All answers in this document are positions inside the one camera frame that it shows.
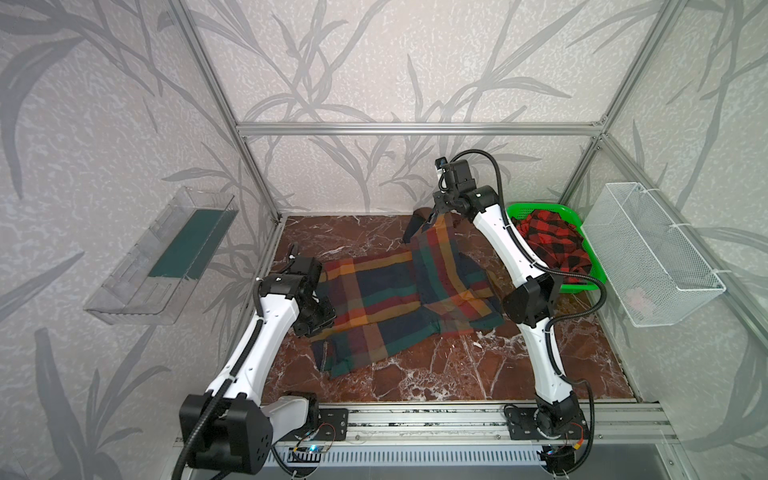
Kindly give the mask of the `multicolour plaid shirt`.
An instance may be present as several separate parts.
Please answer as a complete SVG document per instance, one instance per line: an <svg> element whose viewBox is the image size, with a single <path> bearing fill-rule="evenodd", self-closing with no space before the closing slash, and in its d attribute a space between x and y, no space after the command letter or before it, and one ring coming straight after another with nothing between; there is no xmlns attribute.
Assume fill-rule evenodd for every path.
<svg viewBox="0 0 768 480"><path fill-rule="evenodd" d="M415 232L388 253L324 264L319 295L336 318L311 339L316 368L332 378L407 350L432 336L455 337L500 326L503 313L486 271L461 248L466 220L438 215L411 219Z"/></svg>

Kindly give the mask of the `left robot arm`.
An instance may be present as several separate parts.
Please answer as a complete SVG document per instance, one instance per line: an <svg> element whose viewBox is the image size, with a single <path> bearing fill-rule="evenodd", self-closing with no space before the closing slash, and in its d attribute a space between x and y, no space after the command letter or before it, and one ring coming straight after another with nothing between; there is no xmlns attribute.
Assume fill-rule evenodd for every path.
<svg viewBox="0 0 768 480"><path fill-rule="evenodd" d="M186 468L256 474L276 443L291 432L313 433L320 413L315 395L289 393L266 404L269 371L289 332L310 337L336 317L328 298L317 294L322 272L313 257L294 257L282 270L256 282L254 311L220 373L202 394L190 394L179 410L183 447L171 473Z"/></svg>

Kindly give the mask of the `aluminium frame bars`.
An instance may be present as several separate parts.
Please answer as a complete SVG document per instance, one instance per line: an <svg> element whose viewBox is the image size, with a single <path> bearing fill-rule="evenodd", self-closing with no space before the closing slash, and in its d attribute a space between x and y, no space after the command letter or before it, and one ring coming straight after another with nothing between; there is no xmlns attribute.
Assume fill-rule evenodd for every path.
<svg viewBox="0 0 768 480"><path fill-rule="evenodd" d="M626 149L611 134L616 120L625 109L627 101L640 84L641 78L648 71L652 59L661 51L661 46L672 32L679 17L688 5L686 1L665 1L658 10L656 19L643 40L638 53L630 63L629 69L621 81L617 92L609 103L606 113L598 121L592 122L492 122L492 123L437 123L437 122L267 122L250 126L238 123L228 101L224 98L223 87L213 70L213 63L205 51L201 36L196 28L190 8L183 1L168 3L172 22L175 23L182 38L190 48L196 66L202 74L214 102L222 114L228 133L235 141L235 146L245 161L246 166L257 184L266 190L264 176L258 171L256 163L248 150L243 134L254 131L257 136L588 136L589 146L573 171L564 193L562 202L569 200L577 184L584 178L598 151L607 154L622 175L632 182L644 186L659 203L660 208L669 216L681 222L683 215L677 207L661 192L656 182L633 161Z"/></svg>

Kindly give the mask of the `aluminium front rail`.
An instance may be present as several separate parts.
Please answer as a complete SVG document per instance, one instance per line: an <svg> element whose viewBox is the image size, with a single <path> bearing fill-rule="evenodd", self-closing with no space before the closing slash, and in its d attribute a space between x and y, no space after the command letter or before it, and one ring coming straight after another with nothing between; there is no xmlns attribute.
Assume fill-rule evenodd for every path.
<svg viewBox="0 0 768 480"><path fill-rule="evenodd" d="M322 403L347 408L349 427L336 446L562 444L511 440L502 414L506 401ZM583 412L590 425L586 403ZM658 403L598 400L594 444L675 444L678 435Z"/></svg>

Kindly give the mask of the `red black plaid shirt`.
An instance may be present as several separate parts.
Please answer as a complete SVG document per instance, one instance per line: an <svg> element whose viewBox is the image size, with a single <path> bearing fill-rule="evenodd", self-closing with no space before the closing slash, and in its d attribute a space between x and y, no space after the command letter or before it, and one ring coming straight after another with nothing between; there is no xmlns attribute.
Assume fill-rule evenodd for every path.
<svg viewBox="0 0 768 480"><path fill-rule="evenodd" d="M533 210L513 223L529 247L549 268L588 275L592 270L584 237L558 212Z"/></svg>

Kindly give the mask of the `clear plastic wall bin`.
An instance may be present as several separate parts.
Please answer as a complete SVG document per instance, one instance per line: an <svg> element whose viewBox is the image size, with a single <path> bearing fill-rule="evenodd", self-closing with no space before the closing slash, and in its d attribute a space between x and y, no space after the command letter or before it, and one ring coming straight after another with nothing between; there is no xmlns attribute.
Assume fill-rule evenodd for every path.
<svg viewBox="0 0 768 480"><path fill-rule="evenodd" d="M239 213L236 196L181 187L84 310L117 325L172 325Z"/></svg>

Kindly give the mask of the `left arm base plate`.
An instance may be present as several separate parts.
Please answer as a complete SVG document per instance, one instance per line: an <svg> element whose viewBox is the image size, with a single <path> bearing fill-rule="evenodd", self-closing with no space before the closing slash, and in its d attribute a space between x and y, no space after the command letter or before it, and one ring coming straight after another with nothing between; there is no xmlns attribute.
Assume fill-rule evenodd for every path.
<svg viewBox="0 0 768 480"><path fill-rule="evenodd" d="M321 442L344 441L349 427L349 414L347 408L321 408L304 425L290 431L281 440L296 442L309 437Z"/></svg>

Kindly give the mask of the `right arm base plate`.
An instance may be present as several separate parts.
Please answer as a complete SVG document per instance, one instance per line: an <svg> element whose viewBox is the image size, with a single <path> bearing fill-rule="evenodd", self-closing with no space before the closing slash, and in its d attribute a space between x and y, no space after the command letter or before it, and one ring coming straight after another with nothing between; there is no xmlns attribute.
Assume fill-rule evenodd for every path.
<svg viewBox="0 0 768 480"><path fill-rule="evenodd" d="M582 444L591 434L580 408L560 415L538 407L506 404L502 414L511 440L575 441Z"/></svg>

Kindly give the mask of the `pink object in basket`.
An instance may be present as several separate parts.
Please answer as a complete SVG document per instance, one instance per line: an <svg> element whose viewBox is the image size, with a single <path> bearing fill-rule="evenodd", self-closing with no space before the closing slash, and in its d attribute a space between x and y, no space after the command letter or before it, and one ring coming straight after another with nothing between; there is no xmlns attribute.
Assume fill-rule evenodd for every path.
<svg viewBox="0 0 768 480"><path fill-rule="evenodd" d="M652 312L655 309L652 299L640 287L627 290L625 292L625 300L629 307L642 312L644 315L646 315L647 311Z"/></svg>

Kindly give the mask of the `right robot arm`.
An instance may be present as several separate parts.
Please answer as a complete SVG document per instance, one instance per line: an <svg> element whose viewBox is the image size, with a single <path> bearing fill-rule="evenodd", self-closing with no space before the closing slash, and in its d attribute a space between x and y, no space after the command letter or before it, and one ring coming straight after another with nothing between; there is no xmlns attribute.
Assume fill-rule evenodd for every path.
<svg viewBox="0 0 768 480"><path fill-rule="evenodd" d="M523 335L535 380L536 410L526 428L544 438L561 438L583 419L574 388L564 378L554 328L549 325L562 278L538 267L540 260L514 228L497 192L476 184L467 161L440 157L435 168L437 210L456 212L470 220L512 280L514 290L503 298L502 307Z"/></svg>

